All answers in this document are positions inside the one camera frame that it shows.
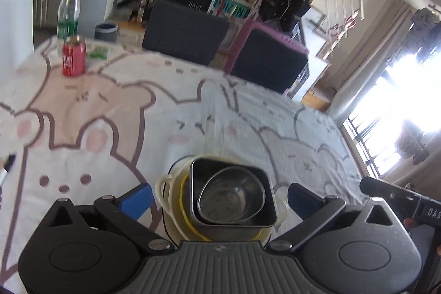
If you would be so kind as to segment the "person right hand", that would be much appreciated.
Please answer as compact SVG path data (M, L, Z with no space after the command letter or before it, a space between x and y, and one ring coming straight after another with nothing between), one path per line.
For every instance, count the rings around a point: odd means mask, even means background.
M404 227L406 227L407 229L411 229L413 227L418 226L419 223L413 219L405 219L404 220ZM439 257L441 257L441 246L437 247L437 254Z

